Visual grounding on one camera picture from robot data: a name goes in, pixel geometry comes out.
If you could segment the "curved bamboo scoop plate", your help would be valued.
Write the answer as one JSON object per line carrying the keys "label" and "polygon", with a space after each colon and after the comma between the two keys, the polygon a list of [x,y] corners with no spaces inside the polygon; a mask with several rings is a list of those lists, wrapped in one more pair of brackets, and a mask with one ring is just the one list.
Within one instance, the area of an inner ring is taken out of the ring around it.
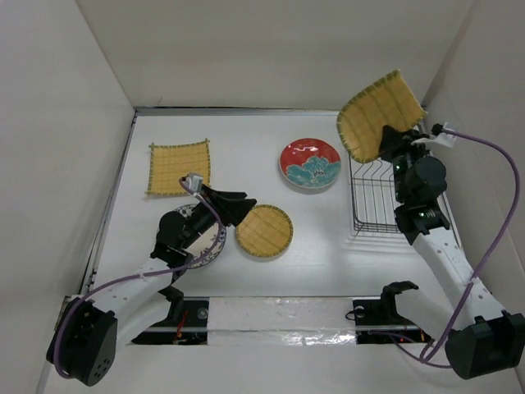
{"label": "curved bamboo scoop plate", "polygon": [[427,112],[399,70],[393,70],[353,96],[336,119],[338,135],[349,156],[369,163],[380,156],[382,129],[414,128]]}

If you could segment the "blue white floral plate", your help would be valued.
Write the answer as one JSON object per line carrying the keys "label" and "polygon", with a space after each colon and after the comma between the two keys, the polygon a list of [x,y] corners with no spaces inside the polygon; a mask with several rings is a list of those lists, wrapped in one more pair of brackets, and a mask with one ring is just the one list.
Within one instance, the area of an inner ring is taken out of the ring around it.
{"label": "blue white floral plate", "polygon": [[191,238],[186,232],[186,219],[197,204],[187,204],[166,213],[163,218],[163,230],[166,235],[166,256],[168,266],[174,268],[189,262],[190,269],[200,268],[211,263],[222,251],[226,243],[226,229],[214,225],[199,238]]}

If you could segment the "round bamboo plate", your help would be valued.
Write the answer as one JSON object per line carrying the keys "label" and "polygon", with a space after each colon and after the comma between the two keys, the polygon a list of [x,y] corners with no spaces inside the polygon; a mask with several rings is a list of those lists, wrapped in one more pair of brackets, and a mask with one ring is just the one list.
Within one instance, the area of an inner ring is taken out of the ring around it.
{"label": "round bamboo plate", "polygon": [[257,258],[269,259],[282,254],[294,235],[288,214],[270,204],[255,205],[235,229],[240,248]]}

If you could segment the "square bamboo tray plate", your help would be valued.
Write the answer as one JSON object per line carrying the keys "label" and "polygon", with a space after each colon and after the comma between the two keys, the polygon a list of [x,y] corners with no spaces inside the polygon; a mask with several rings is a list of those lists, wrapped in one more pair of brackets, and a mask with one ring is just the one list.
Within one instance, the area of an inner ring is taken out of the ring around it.
{"label": "square bamboo tray plate", "polygon": [[181,196],[186,192],[179,179],[190,173],[203,177],[206,186],[211,185],[211,155],[209,140],[192,144],[149,145],[149,174],[146,195]]}

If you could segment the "red teal floral plate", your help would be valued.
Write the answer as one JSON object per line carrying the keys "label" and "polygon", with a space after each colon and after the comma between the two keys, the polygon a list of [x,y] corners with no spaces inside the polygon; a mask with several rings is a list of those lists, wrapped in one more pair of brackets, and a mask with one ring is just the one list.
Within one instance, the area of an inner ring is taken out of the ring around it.
{"label": "red teal floral plate", "polygon": [[337,180],[341,171],[341,158],[327,142],[302,138],[283,148],[279,168],[285,179],[293,185],[305,190],[321,190]]}

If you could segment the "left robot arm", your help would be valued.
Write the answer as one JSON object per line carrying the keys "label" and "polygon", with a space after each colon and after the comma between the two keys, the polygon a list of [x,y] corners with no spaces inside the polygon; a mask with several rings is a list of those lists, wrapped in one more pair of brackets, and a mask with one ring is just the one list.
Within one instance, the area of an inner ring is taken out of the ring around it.
{"label": "left robot arm", "polygon": [[239,226],[257,203],[244,192],[208,186],[191,194],[198,204],[188,217],[175,210],[161,216],[153,251],[135,273],[66,305],[46,354],[59,376],[92,387],[112,367],[120,344],[158,321],[178,323],[183,306],[175,299],[183,294],[172,285],[197,261],[189,247],[213,226]]}

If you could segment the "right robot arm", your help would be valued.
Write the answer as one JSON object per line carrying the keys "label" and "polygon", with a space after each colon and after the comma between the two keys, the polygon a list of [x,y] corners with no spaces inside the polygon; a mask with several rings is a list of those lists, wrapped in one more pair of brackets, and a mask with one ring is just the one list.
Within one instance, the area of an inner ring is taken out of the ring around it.
{"label": "right robot arm", "polygon": [[488,258],[471,266],[438,204],[447,188],[446,168],[427,143],[450,147],[456,137],[441,124],[431,135],[382,129],[379,156],[393,167],[397,227],[432,270],[453,310],[440,307],[412,282],[400,282],[385,288],[388,297],[379,302],[379,313],[389,323],[406,318],[433,339],[419,356],[423,363],[443,349],[454,372],[471,379],[519,365],[524,317],[508,312],[488,291],[479,277]]}

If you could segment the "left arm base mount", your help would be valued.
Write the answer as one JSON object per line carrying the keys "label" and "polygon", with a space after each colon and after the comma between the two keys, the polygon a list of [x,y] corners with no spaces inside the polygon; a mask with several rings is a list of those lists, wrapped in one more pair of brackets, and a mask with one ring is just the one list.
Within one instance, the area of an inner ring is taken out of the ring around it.
{"label": "left arm base mount", "polygon": [[143,346],[200,346],[208,344],[208,297],[186,297],[171,291],[171,307],[160,322],[140,333],[131,342]]}

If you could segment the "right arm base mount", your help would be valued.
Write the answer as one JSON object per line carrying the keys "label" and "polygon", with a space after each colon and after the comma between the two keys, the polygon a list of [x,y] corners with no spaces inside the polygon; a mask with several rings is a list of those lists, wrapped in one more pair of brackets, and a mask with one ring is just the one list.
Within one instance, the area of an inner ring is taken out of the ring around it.
{"label": "right arm base mount", "polygon": [[395,297],[418,286],[411,281],[392,282],[383,287],[378,298],[352,300],[345,318],[354,322],[359,345],[390,343],[428,343],[431,337],[410,320],[398,314]]}

